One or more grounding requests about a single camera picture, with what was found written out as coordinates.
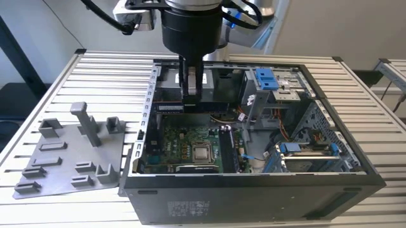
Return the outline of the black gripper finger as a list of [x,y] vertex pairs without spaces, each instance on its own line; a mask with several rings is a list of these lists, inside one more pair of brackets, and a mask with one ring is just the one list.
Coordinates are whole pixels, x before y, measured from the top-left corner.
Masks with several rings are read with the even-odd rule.
[[202,57],[178,56],[178,86],[181,88],[181,102],[194,105],[201,100],[202,89]]

